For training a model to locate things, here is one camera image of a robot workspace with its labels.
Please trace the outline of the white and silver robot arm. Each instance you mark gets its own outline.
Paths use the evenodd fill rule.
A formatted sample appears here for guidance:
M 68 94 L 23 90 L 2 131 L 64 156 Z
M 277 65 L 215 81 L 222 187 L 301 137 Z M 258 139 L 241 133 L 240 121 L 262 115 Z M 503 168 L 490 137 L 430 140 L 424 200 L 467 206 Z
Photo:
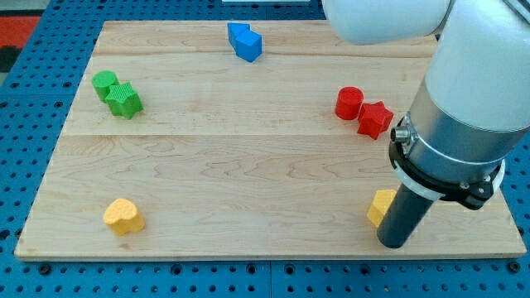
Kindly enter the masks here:
M 325 0 L 337 36 L 371 45 L 438 35 L 412 102 L 392 130 L 398 207 L 442 199 L 479 209 L 529 129 L 529 4 L 513 0 Z

